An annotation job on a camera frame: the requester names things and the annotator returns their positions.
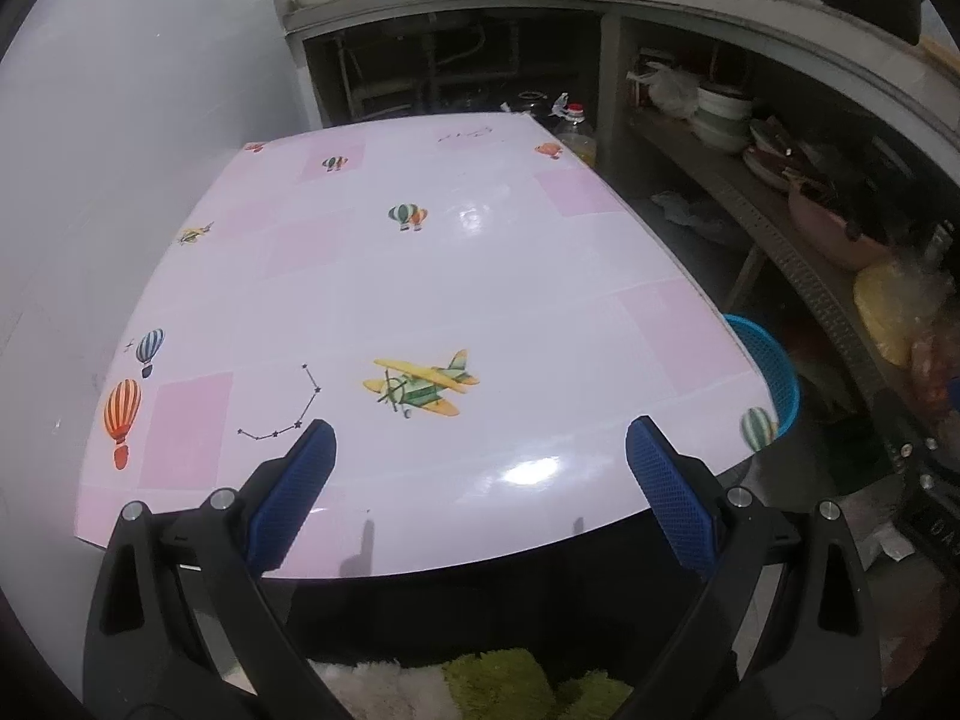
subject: wooden shelf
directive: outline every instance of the wooden shelf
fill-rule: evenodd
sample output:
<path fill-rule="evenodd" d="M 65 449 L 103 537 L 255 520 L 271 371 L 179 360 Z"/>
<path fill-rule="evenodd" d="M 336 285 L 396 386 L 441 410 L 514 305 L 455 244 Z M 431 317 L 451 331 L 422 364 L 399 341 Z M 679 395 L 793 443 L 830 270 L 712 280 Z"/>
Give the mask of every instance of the wooden shelf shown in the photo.
<path fill-rule="evenodd" d="M 762 183 L 739 157 L 714 151 L 685 122 L 634 111 L 627 126 L 659 149 L 720 203 L 781 270 L 827 332 L 868 405 L 894 389 L 905 401 L 903 371 L 877 353 L 853 304 L 853 275 L 819 254 L 793 226 L 786 197 Z"/>

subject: metal screw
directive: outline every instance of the metal screw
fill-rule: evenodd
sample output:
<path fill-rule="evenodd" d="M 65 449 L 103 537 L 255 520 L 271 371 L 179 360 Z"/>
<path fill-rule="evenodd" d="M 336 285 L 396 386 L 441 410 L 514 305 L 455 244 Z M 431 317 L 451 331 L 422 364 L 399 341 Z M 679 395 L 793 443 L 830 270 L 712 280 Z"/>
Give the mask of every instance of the metal screw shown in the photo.
<path fill-rule="evenodd" d="M 823 501 L 820 504 L 820 517 L 829 519 L 830 522 L 833 522 L 834 519 L 840 519 L 840 507 L 833 501 Z"/>
<path fill-rule="evenodd" d="M 143 504 L 139 501 L 131 501 L 123 507 L 123 511 L 120 512 L 121 517 L 126 519 L 127 522 L 133 522 L 134 519 L 140 517 L 143 514 Z"/>
<path fill-rule="evenodd" d="M 216 493 L 210 495 L 210 506 L 214 509 L 217 509 L 219 512 L 229 509 L 233 506 L 233 501 L 237 499 L 236 490 L 231 490 L 230 488 L 221 488 L 217 490 Z"/>
<path fill-rule="evenodd" d="M 746 509 L 754 502 L 754 494 L 747 488 L 730 488 L 727 490 L 727 500 L 738 509 Z"/>

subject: blue gripper pad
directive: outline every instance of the blue gripper pad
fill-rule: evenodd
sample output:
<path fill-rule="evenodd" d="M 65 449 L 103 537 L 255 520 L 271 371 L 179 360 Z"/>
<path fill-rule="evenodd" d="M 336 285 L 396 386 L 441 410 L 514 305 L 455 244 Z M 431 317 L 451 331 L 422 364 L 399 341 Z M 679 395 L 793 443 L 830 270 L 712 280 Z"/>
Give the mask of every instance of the blue gripper pad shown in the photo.
<path fill-rule="evenodd" d="M 333 428 L 315 421 L 291 449 L 286 469 L 251 517 L 247 567 L 253 576 L 280 568 L 329 479 L 336 458 Z"/>
<path fill-rule="evenodd" d="M 707 579 L 716 567 L 713 519 L 675 464 L 676 452 L 650 418 L 627 429 L 627 464 L 680 565 Z"/>

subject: blue basket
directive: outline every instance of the blue basket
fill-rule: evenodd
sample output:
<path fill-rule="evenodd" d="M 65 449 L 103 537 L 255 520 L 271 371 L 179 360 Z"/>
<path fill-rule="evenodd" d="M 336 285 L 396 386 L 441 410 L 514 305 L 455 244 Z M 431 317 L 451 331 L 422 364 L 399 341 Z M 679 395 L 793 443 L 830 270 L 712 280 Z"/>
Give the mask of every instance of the blue basket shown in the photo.
<path fill-rule="evenodd" d="M 784 348 L 774 337 L 755 322 L 733 314 L 724 314 L 724 319 L 733 327 L 743 346 L 747 347 L 767 382 L 776 409 L 776 421 L 779 423 L 776 437 L 779 438 L 793 427 L 800 413 L 800 382 L 797 372 L 793 370 L 793 362 L 790 362 Z"/>

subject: pink and white table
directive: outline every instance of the pink and white table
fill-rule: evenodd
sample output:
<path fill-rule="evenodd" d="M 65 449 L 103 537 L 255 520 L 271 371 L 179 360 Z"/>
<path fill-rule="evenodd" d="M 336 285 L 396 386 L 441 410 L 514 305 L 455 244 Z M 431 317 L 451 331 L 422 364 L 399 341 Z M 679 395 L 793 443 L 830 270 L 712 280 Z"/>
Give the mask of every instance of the pink and white table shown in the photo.
<path fill-rule="evenodd" d="M 336 469 L 275 576 L 475 562 L 642 511 L 624 436 L 644 413 L 715 473 L 751 455 L 742 416 L 774 413 L 754 364 L 557 151 L 499 113 L 240 151 L 117 347 L 76 535 L 106 544 L 133 499 L 172 511 L 238 488 L 313 418 L 336 430 Z"/>

